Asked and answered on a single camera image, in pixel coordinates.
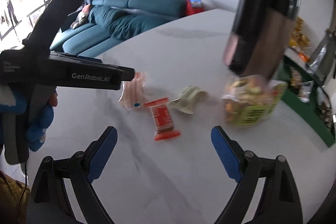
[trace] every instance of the sofa cushion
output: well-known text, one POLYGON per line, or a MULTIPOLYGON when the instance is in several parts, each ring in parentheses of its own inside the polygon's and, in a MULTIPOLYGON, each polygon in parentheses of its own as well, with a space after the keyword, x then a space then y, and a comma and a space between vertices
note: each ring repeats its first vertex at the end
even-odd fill
POLYGON ((50 49, 52 51, 56 51, 56 52, 63 52, 63 44, 65 41, 67 41, 69 38, 75 36, 76 34, 94 26, 95 24, 93 23, 86 23, 80 27, 78 27, 77 29, 68 29, 65 30, 64 32, 58 32, 50 46, 50 49))
POLYGON ((108 29, 109 26, 118 18, 126 15, 123 10, 113 9, 108 6, 94 6, 89 14, 89 22, 99 25, 103 29, 108 29))
POLYGON ((91 1, 91 5, 93 5, 93 6, 102 6, 103 5, 103 1, 104 0, 92 0, 91 1))
POLYGON ((186 0, 129 0, 128 8, 180 18, 185 16, 186 0))
POLYGON ((98 45, 93 46, 92 48, 82 52, 79 55, 95 58, 98 55, 102 54, 103 52, 106 52, 109 49, 111 49, 112 47, 120 44, 121 42, 122 42, 122 40, 116 39, 114 37, 110 37, 110 38, 104 40, 103 42, 99 43, 98 45))
POLYGON ((64 52, 80 54, 110 37, 109 31, 95 25, 71 37, 63 44, 64 52))
POLYGON ((167 22, 169 22, 167 19, 146 15, 126 15, 110 25, 110 34, 124 41, 167 22))
POLYGON ((104 0, 103 5, 118 8, 128 8, 128 1, 129 0, 104 0))

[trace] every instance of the snack package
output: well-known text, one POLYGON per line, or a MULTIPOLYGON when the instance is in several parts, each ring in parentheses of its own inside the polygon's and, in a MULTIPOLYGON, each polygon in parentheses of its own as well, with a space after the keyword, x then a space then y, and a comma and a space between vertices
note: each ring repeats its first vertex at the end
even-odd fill
POLYGON ((180 98, 171 101, 170 105, 183 113, 194 114, 197 100, 207 94, 206 91, 201 90, 199 87, 190 85, 182 92, 180 98))
POLYGON ((310 101, 309 97, 310 97, 310 94, 311 94, 311 90, 313 89, 313 86, 314 86, 314 81, 303 82, 301 84, 299 94, 298 94, 298 98, 302 102, 308 103, 310 101))
POLYGON ((322 88, 318 87, 316 89, 316 93, 317 93, 317 104, 321 112, 320 120, 329 130, 331 130, 332 126, 334 125, 334 122, 332 117, 330 100, 322 88))
POLYGON ((230 77, 226 93, 222 97, 226 122, 235 125, 258 122, 273 112, 286 88, 287 83, 282 81, 267 83, 261 75, 230 77))
POLYGON ((301 74, 294 69, 293 67, 290 67, 290 70, 292 72, 292 77, 291 77, 291 86, 296 88, 297 90, 300 89, 301 84, 302 84, 302 76, 301 74))
POLYGON ((174 129, 174 124, 167 108, 168 102, 168 98, 162 98, 144 105, 151 109, 156 127, 154 135, 154 140, 156 141, 170 139, 181 135, 179 130, 174 129))
POLYGON ((145 107, 146 102, 152 102, 167 97, 167 91, 154 83, 146 72, 136 72, 134 79, 123 82, 123 93, 119 99, 125 109, 145 107))
POLYGON ((118 101, 123 108, 131 109, 143 106, 145 80, 146 74, 144 72, 136 72, 132 81, 123 82, 123 93, 118 101))

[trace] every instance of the hand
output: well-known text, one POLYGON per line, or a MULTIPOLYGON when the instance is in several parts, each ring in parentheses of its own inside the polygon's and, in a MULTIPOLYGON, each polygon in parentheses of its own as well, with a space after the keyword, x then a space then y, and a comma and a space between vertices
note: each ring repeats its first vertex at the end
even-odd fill
MULTIPOLYGON (((29 142, 29 148, 32 151, 37 151, 41 148, 45 141, 45 132, 50 127, 54 119, 53 107, 57 106, 57 93, 53 93, 48 100, 45 107, 42 108, 37 119, 30 124, 26 139, 29 142)), ((2 131, 2 115, 3 112, 12 112, 15 114, 22 114, 26 111, 27 101, 26 98, 11 90, 7 85, 0 85, 0 144, 3 144, 3 131, 2 131)))

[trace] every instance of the white table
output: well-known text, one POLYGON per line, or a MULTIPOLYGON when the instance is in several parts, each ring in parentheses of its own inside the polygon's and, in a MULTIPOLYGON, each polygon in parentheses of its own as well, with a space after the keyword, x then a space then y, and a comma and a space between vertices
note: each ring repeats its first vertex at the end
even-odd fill
MULTIPOLYGON (((114 126, 117 145, 100 179, 93 182, 112 220, 116 224, 211 224, 236 186, 210 140, 212 127, 221 125, 244 150, 252 150, 259 157, 287 158, 304 221, 308 221, 335 179, 336 147, 328 149, 283 102, 269 119, 253 127, 225 124, 220 96, 228 69, 222 54, 234 16, 217 9, 182 18, 125 41, 101 56, 104 63, 147 71, 152 83, 171 100, 188 85, 209 92, 209 98, 197 105, 193 115, 170 111, 175 127, 181 130, 179 138, 155 142, 150 112, 121 108, 121 90, 58 88, 59 106, 46 143, 30 155, 30 184, 43 157, 70 157, 96 140, 107 126, 114 126)), ((258 184, 245 221, 254 215, 262 186, 258 184)), ((68 191, 75 215, 84 222, 70 187, 68 191)))

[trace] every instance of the wire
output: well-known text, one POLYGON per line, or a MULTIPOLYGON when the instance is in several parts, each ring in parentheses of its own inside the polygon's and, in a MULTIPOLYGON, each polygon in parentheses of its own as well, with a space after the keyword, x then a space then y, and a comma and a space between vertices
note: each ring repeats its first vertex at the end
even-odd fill
POLYGON ((22 201, 23 195, 25 194, 26 189, 27 189, 27 162, 25 162, 25 187, 21 193, 19 203, 17 204, 17 210, 20 209, 20 204, 21 204, 21 201, 22 201))

